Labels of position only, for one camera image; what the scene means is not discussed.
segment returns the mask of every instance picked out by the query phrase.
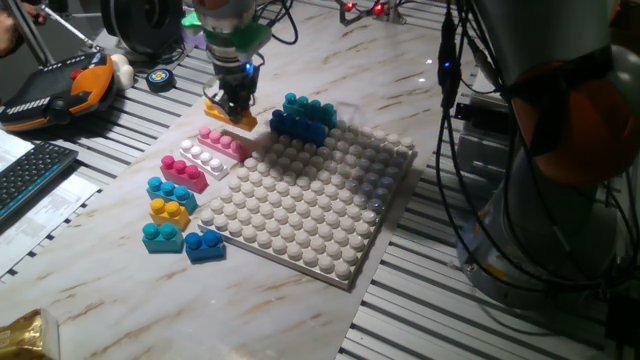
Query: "pink lego brick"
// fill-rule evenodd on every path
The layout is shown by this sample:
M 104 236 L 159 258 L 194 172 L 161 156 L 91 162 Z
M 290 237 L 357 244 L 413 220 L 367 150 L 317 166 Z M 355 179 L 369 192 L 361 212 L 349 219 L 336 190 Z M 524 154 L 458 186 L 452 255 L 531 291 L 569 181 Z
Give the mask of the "pink lego brick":
M 206 126 L 200 128 L 198 142 L 236 161 L 244 161 L 249 157 L 249 151 L 240 142 L 233 141 L 230 136 L 223 136 L 219 131 L 211 131 Z
M 207 178 L 197 166 L 187 166 L 186 162 L 176 161 L 171 155 L 162 158 L 160 171 L 167 181 L 172 181 L 176 185 L 184 185 L 187 189 L 198 194 L 202 194 L 204 189 L 209 186 Z

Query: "lego brick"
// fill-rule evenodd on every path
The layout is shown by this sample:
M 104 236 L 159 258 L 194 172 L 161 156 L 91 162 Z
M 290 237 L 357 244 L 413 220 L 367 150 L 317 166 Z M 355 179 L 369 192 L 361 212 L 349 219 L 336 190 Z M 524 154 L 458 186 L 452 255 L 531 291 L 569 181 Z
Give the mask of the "lego brick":
M 180 155 L 218 181 L 229 175 L 229 169 L 222 164 L 220 159 L 202 151 L 200 146 L 194 146 L 191 140 L 185 140 L 180 144 Z
M 160 198 L 151 201 L 149 216 L 156 225 L 170 223 L 180 228 L 180 231 L 184 231 L 191 221 L 184 206 L 176 201 L 165 203 Z
M 288 93 L 284 97 L 282 109 L 285 114 L 293 114 L 311 121 L 318 121 L 328 127 L 329 130 L 335 128 L 338 123 L 338 115 L 332 104 L 322 105 L 319 100 L 309 102 L 306 96 L 296 98 L 296 94 Z
M 251 130 L 253 130 L 253 128 L 256 127 L 256 125 L 258 125 L 258 120 L 253 115 L 251 115 L 251 112 L 249 110 L 245 110 L 242 113 L 242 120 L 238 124 L 236 124 L 231 120 L 229 120 L 228 117 L 220 113 L 220 111 L 215 107 L 215 105 L 213 105 L 209 100 L 205 101 L 204 106 L 205 106 L 204 113 L 207 116 L 212 117 L 218 121 L 222 121 L 225 124 L 229 124 L 231 126 L 240 128 L 244 131 L 251 132 Z
M 204 234 L 187 234 L 187 256 L 191 263 L 224 259 L 226 247 L 222 242 L 222 236 L 214 230 L 207 230 Z
M 416 156 L 396 135 L 344 122 L 321 147 L 272 137 L 211 201 L 198 227 L 348 289 Z
M 189 165 L 183 160 L 176 161 L 173 156 L 167 155 L 162 158 L 160 166 L 162 176 L 167 181 L 171 181 L 177 185 L 184 185 L 187 189 L 202 194 L 204 189 L 209 186 L 204 173 L 198 170 L 196 165 Z
M 198 142 L 236 161 L 244 161 L 249 156 L 249 152 L 240 142 L 222 135 L 219 131 L 211 131 L 206 126 L 200 128 Z
M 142 228 L 142 243 L 150 254 L 181 253 L 184 238 L 177 226 L 170 223 L 158 225 L 149 223 Z
M 176 201 L 187 209 L 189 215 L 198 208 L 196 196 L 187 189 L 186 186 L 175 186 L 171 181 L 163 182 L 159 177 L 154 176 L 147 181 L 147 194 L 151 200 L 162 199 L 164 202 Z
M 275 110 L 269 120 L 271 131 L 280 135 L 288 135 L 293 139 L 300 139 L 320 147 L 324 144 L 327 132 L 321 123 L 311 122 L 307 118 L 296 118 L 293 114 L 286 114 L 282 110 Z

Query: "cyan lego brick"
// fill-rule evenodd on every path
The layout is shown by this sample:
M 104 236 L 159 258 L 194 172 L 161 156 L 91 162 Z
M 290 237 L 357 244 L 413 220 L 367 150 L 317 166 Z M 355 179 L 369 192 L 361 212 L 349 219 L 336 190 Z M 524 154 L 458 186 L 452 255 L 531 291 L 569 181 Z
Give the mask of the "cyan lego brick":
M 292 139 L 314 143 L 320 147 L 324 144 L 327 132 L 320 122 L 309 121 L 306 118 L 296 118 L 293 114 L 286 114 L 282 110 L 275 110 L 269 121 L 271 131 L 280 135 L 288 135 Z
M 293 114 L 311 121 L 318 121 L 328 127 L 329 130 L 336 127 L 338 123 L 338 115 L 332 104 L 322 105 L 319 100 L 309 101 L 305 96 L 296 98 L 294 93 L 285 95 L 282 108 L 285 114 Z
M 175 186 L 171 181 L 163 182 L 159 177 L 154 176 L 147 182 L 147 194 L 151 200 L 162 199 L 164 202 L 177 201 L 187 209 L 187 213 L 192 215 L 198 208 L 195 195 L 186 186 Z
M 224 258 L 226 247 L 222 235 L 214 230 L 202 235 L 195 232 L 187 234 L 185 243 L 187 256 L 192 263 Z
M 180 229 L 172 224 L 158 227 L 149 223 L 142 228 L 142 243 L 150 254 L 153 253 L 181 253 L 184 238 Z

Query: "yellow lego brick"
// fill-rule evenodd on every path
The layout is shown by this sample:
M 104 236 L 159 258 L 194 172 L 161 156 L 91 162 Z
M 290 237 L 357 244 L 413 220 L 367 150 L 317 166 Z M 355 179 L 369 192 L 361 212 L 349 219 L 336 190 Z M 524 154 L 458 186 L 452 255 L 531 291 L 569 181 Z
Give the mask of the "yellow lego brick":
M 231 122 L 231 120 L 229 120 L 228 117 L 222 115 L 220 111 L 218 111 L 218 109 L 215 107 L 215 105 L 213 105 L 209 100 L 205 101 L 204 113 L 209 117 L 222 121 L 225 124 L 235 126 L 244 131 L 250 132 L 254 127 L 256 127 L 256 125 L 258 125 L 258 120 L 253 117 L 253 115 L 251 115 L 251 112 L 248 110 L 245 110 L 245 112 L 242 113 L 242 121 L 239 124 L 234 124 L 233 122 Z
M 180 231 L 184 231 L 191 221 L 187 209 L 185 209 L 184 206 L 180 206 L 180 204 L 175 201 L 165 204 L 162 199 L 155 199 L 151 202 L 149 215 L 156 225 L 160 226 L 165 223 L 171 223 L 179 227 Z

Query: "gold foil wrapper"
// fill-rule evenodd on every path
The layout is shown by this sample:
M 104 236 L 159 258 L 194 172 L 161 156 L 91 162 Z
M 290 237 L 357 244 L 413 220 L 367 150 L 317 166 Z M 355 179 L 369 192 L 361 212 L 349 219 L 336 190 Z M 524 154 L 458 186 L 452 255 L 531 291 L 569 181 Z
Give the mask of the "gold foil wrapper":
M 0 360 L 58 360 L 58 322 L 45 309 L 33 310 L 0 327 Z

